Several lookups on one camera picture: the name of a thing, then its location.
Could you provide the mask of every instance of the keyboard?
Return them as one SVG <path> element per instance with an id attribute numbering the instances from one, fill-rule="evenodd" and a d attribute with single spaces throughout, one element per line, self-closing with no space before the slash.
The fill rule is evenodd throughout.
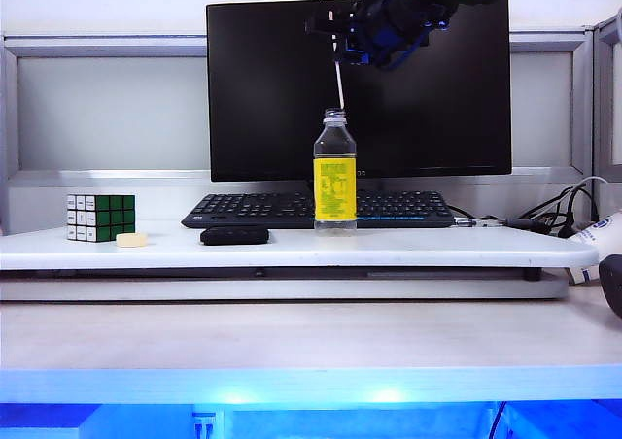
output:
<path id="1" fill-rule="evenodd" d="M 182 220 L 189 228 L 214 225 L 263 225 L 313 228 L 311 194 L 208 194 Z M 436 191 L 359 191 L 358 228 L 440 228 L 454 217 Z"/>

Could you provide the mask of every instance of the computer monitor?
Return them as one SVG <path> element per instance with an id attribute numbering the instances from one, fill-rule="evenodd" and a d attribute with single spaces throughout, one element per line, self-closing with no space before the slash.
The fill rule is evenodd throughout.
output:
<path id="1" fill-rule="evenodd" d="M 324 110 L 339 105 L 330 38 L 305 32 L 315 6 L 207 6 L 212 180 L 312 179 Z M 359 177 L 510 172 L 507 0 L 462 6 L 396 70 L 341 74 Z"/>

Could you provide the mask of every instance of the white shelf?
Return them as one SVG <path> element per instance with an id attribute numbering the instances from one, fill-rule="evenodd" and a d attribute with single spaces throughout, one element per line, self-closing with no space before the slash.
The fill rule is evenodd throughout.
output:
<path id="1" fill-rule="evenodd" d="M 67 240 L 64 228 L 0 238 L 1 270 L 275 266 L 576 267 L 598 263 L 593 247 L 506 227 L 360 229 L 351 237 L 271 230 L 265 245 L 205 247 L 200 230 L 144 221 L 147 247 Z"/>

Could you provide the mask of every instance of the white desk surface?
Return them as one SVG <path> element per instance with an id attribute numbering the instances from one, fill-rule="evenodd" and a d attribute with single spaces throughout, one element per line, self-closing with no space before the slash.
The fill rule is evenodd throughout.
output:
<path id="1" fill-rule="evenodd" d="M 622 398 L 622 320 L 557 301 L 0 305 L 0 402 Z"/>
<path id="2" fill-rule="evenodd" d="M 64 229 L 0 239 L 3 270 L 228 265 L 596 262 L 592 248 L 506 228 L 277 230 L 203 247 L 145 222 L 145 249 Z M 0 304 L 0 402 L 203 403 L 235 408 L 622 397 L 622 320 L 599 287 L 556 301 Z"/>
<path id="3" fill-rule="evenodd" d="M 596 264 L 588 245 L 506 227 L 361 229 L 351 237 L 313 230 L 271 230 L 265 245 L 205 247 L 200 230 L 176 221 L 138 222 L 144 248 L 73 242 L 65 229 L 0 237 L 0 270 L 230 266 L 515 266 Z"/>

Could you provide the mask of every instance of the plastic bottle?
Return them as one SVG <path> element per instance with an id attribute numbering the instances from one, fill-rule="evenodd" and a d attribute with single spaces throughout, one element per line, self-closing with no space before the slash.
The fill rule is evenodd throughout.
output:
<path id="1" fill-rule="evenodd" d="M 356 229 L 357 144 L 343 109 L 326 109 L 313 157 L 315 229 L 336 234 Z"/>

